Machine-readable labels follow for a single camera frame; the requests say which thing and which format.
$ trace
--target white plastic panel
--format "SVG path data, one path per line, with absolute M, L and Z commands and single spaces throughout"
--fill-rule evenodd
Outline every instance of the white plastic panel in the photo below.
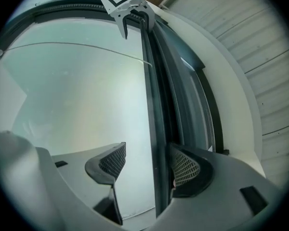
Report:
M 289 179 L 289 35 L 267 0 L 165 0 L 163 7 L 200 25 L 246 74 L 261 115 L 265 174 Z
M 150 226 L 153 226 L 155 221 L 156 221 L 156 212 L 155 208 L 152 208 L 137 216 L 123 219 L 122 228 L 127 231 L 144 230 Z

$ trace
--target mesh grille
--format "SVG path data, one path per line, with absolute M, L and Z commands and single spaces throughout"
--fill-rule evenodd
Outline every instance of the mesh grille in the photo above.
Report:
M 106 10 L 103 5 L 97 5 L 97 4 L 65 4 L 65 5 L 57 5 L 52 6 L 50 8 L 41 9 L 39 12 L 49 12 L 51 10 L 57 10 L 57 9 L 69 9 L 69 8 L 94 8 L 94 9 L 100 9 L 100 10 Z M 134 17 L 137 20 L 143 20 L 140 16 L 137 16 L 133 13 L 130 14 L 131 17 Z
M 190 181 L 199 174 L 199 164 L 189 159 L 189 157 L 185 156 L 180 151 L 174 152 L 172 157 L 173 161 L 171 168 L 174 173 L 176 186 Z
M 113 176 L 116 180 L 125 164 L 125 145 L 101 159 L 99 167 L 105 173 Z

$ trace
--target corrugated metal wall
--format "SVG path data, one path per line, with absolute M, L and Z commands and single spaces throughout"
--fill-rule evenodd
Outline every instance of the corrugated metal wall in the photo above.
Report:
M 258 102 L 261 164 L 278 186 L 289 180 L 289 37 L 267 0 L 168 0 L 169 10 L 215 36 L 242 67 Z

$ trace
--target black mesh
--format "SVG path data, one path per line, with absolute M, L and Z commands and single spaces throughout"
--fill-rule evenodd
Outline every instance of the black mesh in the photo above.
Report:
M 125 145 L 101 159 L 99 167 L 105 173 L 113 176 L 116 180 L 125 165 Z
M 171 168 L 173 170 L 176 186 L 182 185 L 200 173 L 200 166 L 180 151 L 172 155 Z

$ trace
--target black slot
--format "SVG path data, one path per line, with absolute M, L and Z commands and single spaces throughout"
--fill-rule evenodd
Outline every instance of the black slot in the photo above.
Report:
M 62 167 L 62 166 L 64 166 L 64 165 L 67 165 L 68 163 L 65 162 L 65 161 L 59 161 L 59 162 L 56 162 L 56 163 L 54 163 L 54 164 L 56 164 L 56 167 Z
M 257 189 L 254 186 L 241 188 L 240 192 L 245 198 L 254 216 L 257 215 L 268 205 L 268 203 L 265 201 L 265 199 L 261 196 L 261 194 L 257 191 Z
M 93 209 L 118 225 L 123 225 L 114 188 L 110 191 L 109 196 L 102 199 Z

